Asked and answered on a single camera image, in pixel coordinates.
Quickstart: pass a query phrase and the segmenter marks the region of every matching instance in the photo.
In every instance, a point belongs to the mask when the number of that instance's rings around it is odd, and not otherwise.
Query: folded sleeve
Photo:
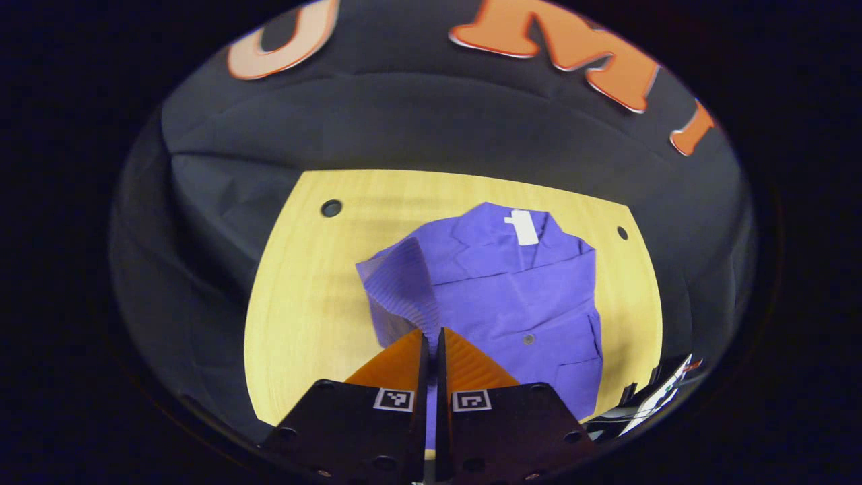
[[[408,237],[371,260],[356,265],[372,311],[378,342],[388,347],[415,328],[437,348],[440,308],[422,248]]]

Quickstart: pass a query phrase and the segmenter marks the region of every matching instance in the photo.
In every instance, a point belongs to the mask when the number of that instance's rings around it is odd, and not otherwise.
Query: purple lab coat
[[[505,222],[511,212],[483,203],[359,263],[378,341],[386,347],[420,328],[433,355],[448,327],[519,382],[551,384],[581,419],[595,411],[602,379],[596,251],[543,211],[530,212],[539,243],[521,246]],[[429,449],[435,391],[428,392]]]

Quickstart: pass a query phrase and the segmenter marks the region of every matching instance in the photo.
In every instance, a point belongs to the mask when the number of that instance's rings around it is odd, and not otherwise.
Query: wooden tabletop
[[[330,199],[343,208],[324,217]],[[482,202],[549,211],[563,231],[596,249],[604,353],[596,414],[617,406],[633,382],[644,387],[659,363],[661,304],[647,247],[625,205],[453,173],[316,171],[303,173],[290,194],[254,281],[245,364],[258,418],[277,425],[314,381],[343,381],[381,350],[357,262]]]

